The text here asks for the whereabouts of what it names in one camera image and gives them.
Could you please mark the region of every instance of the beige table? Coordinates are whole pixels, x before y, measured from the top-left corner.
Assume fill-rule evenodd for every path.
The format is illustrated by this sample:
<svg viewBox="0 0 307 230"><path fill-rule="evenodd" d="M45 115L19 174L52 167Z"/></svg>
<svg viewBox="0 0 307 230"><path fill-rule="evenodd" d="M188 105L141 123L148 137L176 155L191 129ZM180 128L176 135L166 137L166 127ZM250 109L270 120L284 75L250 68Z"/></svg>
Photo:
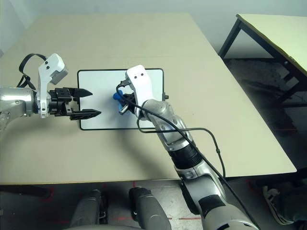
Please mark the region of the beige table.
<svg viewBox="0 0 307 230"><path fill-rule="evenodd" d="M0 58L0 84L15 86L21 76L20 61L33 52L56 52L63 58L70 73L59 87L77 87L79 69L137 64L162 68L165 92L175 112L188 127L206 127L215 134L227 176L296 171L188 14L41 17ZM40 63L34 59L25 70L34 83ZM221 171L211 137L204 132L192 134L202 153ZM14 121L1 133L2 184L174 178L172 161L155 134L81 131L67 117L36 115Z"/></svg>
<svg viewBox="0 0 307 230"><path fill-rule="evenodd" d="M262 14L237 14L236 17L237 21L219 51L219 56L225 57L242 29L289 71L285 81L293 77L299 81L272 106L307 106L307 103L283 103L294 93L307 91L307 17Z"/></svg>

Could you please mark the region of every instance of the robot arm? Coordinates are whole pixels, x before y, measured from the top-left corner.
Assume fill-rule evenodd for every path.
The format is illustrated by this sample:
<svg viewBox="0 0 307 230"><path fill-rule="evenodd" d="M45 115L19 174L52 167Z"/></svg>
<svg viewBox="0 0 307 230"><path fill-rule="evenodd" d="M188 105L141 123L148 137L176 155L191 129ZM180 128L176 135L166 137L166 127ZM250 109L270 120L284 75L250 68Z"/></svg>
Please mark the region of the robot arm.
<svg viewBox="0 0 307 230"><path fill-rule="evenodd" d="M74 111L69 103L78 101L80 97L92 95L85 89L55 88L47 91L49 82L56 85L68 71L62 58L52 54L38 68L38 90L30 88L0 87L0 130L4 130L9 122L22 117L40 114L46 118L49 114L69 116L71 120L88 119L101 112L94 109Z"/></svg>
<svg viewBox="0 0 307 230"><path fill-rule="evenodd" d="M177 128L186 128L182 119L174 114L168 102L153 98L150 78L143 66L135 66L126 72L126 79L120 86L130 86L132 95L125 98L135 98L135 103L147 111L151 111L171 121ZM122 106L127 104L120 100ZM174 128L157 116L141 111L140 108L128 104L128 109L138 118L151 121L156 131L174 130ZM186 137L193 143L188 131ZM203 229L207 230L251 230L258 229L252 221L237 207L227 203L224 189L217 174L203 160L202 156L178 132L160 132L158 136L175 165L175 170L182 179L180 185L184 199L194 214L200 214Z"/></svg>

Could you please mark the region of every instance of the whiteboard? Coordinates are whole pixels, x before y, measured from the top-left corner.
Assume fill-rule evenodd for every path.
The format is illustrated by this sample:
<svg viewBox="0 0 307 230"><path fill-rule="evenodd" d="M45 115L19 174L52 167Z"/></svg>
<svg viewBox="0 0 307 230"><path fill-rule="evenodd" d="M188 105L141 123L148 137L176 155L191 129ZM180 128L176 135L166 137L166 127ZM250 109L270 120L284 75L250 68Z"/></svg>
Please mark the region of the whiteboard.
<svg viewBox="0 0 307 230"><path fill-rule="evenodd" d="M162 69L146 69L152 81L153 96L156 100L163 100L164 74ZM137 118L130 111L120 115L119 102L113 99L116 86L125 79L126 69L80 70L78 71L78 88L93 93L92 96L80 98L79 109L95 109L101 114L80 120L82 130L95 129L137 129ZM132 93L129 86L120 88L123 93ZM152 128L149 121L140 121L140 127Z"/></svg>

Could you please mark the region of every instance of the cable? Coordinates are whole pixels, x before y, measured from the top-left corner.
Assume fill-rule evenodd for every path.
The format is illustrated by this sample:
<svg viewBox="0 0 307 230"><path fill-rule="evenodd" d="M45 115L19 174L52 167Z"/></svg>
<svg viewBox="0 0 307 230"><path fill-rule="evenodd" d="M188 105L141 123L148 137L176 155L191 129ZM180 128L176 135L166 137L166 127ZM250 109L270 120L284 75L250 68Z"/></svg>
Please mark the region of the cable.
<svg viewBox="0 0 307 230"><path fill-rule="evenodd" d="M136 121L136 124L138 126L138 130L141 132L141 133L172 133L172 132L177 132L176 130L161 130L161 131L144 131L141 129L140 127L140 119L138 118L137 121ZM201 128L201 127L198 127L198 128L183 128L183 129L180 129L181 131L195 131L195 130L201 130L201 131L206 131L207 133L209 133L213 139L213 142L214 142L214 145L215 145L215 149L216 149L216 153L220 159L220 163L221 163L221 166L222 166L222 170L223 170L223 177L226 177L226 171L225 171L225 166L224 166L224 162L223 162L223 159L222 159L222 156L221 156L221 151L217 145L217 142L216 142L216 139L215 139L215 136L213 135L213 133L206 129L206 128Z"/></svg>
<svg viewBox="0 0 307 230"><path fill-rule="evenodd" d="M245 205L243 204L243 202L241 201L241 199L239 198L239 196L235 193L235 191L232 189L232 187L229 185L229 183L226 181L226 179L220 174L219 171L217 171L217 169L202 155L202 153L198 150L198 148L196 147L196 145L190 141L190 139L188 137L186 137L186 135L179 129L177 128L177 126L175 126L172 122L170 122L169 120L165 119L164 117L160 116L159 114L156 114L154 112L151 112L148 109L145 109L139 105L137 105L136 103L133 103L129 100L127 100L124 96L121 95L121 93L119 92L119 88L120 87L125 87L126 84L124 81L122 81L117 87L116 87L116 92L118 93L118 95L128 104L131 104L139 109L141 109L142 111L145 111L147 113L150 113L158 118L160 118L161 120L165 121L166 123L168 123L169 125L171 125L178 133L181 134L181 136L202 156L203 160L209 165L209 167L221 178L221 180L223 181L223 183L226 185L226 187L229 189L229 191L233 194L233 196L237 199L237 201L239 202L239 204L242 206L242 208L244 209L244 211L246 212L247 216L250 218L250 220L256 225L256 227L258 229L260 229L260 227L258 226L258 224L256 223L256 221L254 220L253 216L249 213L249 211L247 210L247 208L245 207Z"/></svg>
<svg viewBox="0 0 307 230"><path fill-rule="evenodd" d="M36 90L35 86L30 82L31 78L24 73L25 65L27 64L28 60L33 56L38 56L44 61L46 61L47 59L47 57L42 54L28 54L27 56L25 56L25 58L22 60L18 68L18 70L23 74L23 76L21 77L19 83L17 84L16 86L17 88L24 88L28 85L32 90Z"/></svg>

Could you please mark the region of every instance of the wall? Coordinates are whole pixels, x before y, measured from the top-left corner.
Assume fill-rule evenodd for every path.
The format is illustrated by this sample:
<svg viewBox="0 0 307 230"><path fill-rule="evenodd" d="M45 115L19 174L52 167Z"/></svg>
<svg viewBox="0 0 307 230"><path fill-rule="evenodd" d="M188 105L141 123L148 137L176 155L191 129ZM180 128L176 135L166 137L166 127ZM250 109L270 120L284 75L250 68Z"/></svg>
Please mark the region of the wall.
<svg viewBox="0 0 307 230"><path fill-rule="evenodd" d="M32 0L0 0L0 57L38 17L40 10L32 3Z"/></svg>
<svg viewBox="0 0 307 230"><path fill-rule="evenodd" d="M233 26L237 13L307 16L307 0L11 0L26 2L32 15L189 12L216 51ZM229 57L268 57L244 32L234 43Z"/></svg>

